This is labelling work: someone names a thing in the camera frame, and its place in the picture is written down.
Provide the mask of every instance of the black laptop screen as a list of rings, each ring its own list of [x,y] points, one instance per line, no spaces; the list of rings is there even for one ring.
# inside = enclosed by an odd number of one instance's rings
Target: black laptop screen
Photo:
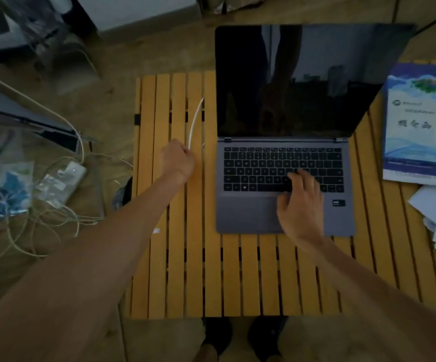
[[[351,136],[413,32],[412,24],[217,28],[218,136]]]

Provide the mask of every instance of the laptop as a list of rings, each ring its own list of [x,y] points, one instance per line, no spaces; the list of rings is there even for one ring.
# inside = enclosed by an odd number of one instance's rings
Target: laptop
[[[354,234],[349,138],[413,24],[216,29],[216,230],[282,233],[276,197],[300,168],[320,183],[327,236]]]

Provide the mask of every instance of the person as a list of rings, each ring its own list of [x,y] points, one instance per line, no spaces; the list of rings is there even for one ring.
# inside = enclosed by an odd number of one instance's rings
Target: person
[[[0,361],[76,360],[102,329],[155,224],[195,165],[193,153],[176,140],[163,148],[161,161],[162,174],[146,191],[36,263],[2,297]],[[277,199],[286,235],[313,259],[398,359],[435,362],[436,312],[389,286],[324,237],[319,184],[305,171],[289,177],[292,193]],[[203,344],[210,354],[205,360],[217,360],[219,351],[214,348],[213,343]],[[270,355],[268,362],[279,359]]]

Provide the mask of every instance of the wooden table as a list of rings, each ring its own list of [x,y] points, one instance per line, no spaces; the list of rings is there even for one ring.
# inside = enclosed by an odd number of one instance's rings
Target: wooden table
[[[351,313],[286,236],[216,232],[214,72],[137,79],[133,196],[158,178],[161,147],[170,138],[187,139],[188,116],[203,95],[203,122],[196,121],[192,140],[196,170],[161,216],[160,232],[151,237],[128,288],[125,312],[135,319]],[[334,241],[436,310],[436,250],[421,214],[407,203],[418,185],[380,179],[382,116],[377,96],[350,140],[356,233]]]

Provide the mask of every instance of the foot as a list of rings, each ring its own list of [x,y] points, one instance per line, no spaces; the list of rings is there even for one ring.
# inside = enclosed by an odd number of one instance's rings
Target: foot
[[[261,362],[271,356],[280,356],[278,337],[287,320],[287,316],[258,316],[248,331],[248,342]]]
[[[201,345],[212,345],[218,356],[224,352],[231,342],[233,330],[228,318],[203,318],[206,337]]]

